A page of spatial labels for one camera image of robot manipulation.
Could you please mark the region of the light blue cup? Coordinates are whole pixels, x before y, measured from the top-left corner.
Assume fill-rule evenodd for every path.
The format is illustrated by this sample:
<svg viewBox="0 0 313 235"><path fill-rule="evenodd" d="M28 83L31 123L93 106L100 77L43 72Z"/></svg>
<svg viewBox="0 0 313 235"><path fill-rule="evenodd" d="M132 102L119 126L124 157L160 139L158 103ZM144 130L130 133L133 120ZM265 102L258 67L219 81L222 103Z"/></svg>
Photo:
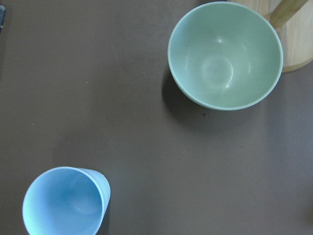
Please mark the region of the light blue cup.
<svg viewBox="0 0 313 235"><path fill-rule="evenodd" d="M95 235L109 205L111 187L98 171L57 167L28 188L22 217L30 235Z"/></svg>

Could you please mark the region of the mint green bowl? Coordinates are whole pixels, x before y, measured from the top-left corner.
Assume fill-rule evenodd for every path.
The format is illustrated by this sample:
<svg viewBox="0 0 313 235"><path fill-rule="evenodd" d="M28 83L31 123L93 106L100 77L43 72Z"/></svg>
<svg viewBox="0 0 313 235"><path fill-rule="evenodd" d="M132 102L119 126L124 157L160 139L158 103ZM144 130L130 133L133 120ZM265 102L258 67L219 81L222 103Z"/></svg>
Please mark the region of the mint green bowl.
<svg viewBox="0 0 313 235"><path fill-rule="evenodd" d="M233 111L267 97L283 68L280 39L270 23L244 5L206 3L184 15L168 43L168 64L193 102Z"/></svg>

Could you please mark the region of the wooden cup stand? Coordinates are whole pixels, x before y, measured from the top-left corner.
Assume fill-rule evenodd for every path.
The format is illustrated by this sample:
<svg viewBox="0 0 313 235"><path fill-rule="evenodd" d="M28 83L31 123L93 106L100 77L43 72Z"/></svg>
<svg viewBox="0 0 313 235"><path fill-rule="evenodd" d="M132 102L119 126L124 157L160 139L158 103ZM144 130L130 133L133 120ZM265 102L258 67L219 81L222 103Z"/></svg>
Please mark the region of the wooden cup stand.
<svg viewBox="0 0 313 235"><path fill-rule="evenodd" d="M237 0L265 17L283 48L283 72L298 70L313 60L313 2L311 0Z"/></svg>

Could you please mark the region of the folded grey cloth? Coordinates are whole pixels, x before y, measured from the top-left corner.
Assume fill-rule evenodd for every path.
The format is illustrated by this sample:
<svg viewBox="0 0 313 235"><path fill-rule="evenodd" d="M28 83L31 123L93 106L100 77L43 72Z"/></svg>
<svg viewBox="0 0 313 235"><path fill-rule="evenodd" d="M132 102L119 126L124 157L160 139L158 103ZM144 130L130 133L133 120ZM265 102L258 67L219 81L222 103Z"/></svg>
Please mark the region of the folded grey cloth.
<svg viewBox="0 0 313 235"><path fill-rule="evenodd" d="M3 22L5 19L6 7L4 5L0 5L0 31L3 29Z"/></svg>

